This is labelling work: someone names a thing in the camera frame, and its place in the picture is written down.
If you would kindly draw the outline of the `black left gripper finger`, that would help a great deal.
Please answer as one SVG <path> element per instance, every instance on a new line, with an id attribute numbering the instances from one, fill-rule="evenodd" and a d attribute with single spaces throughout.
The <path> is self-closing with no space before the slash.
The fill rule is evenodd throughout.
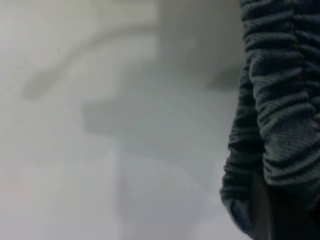
<path id="1" fill-rule="evenodd" d="M 312 220 L 290 195 L 253 175 L 250 220 L 254 240 L 310 240 Z"/>

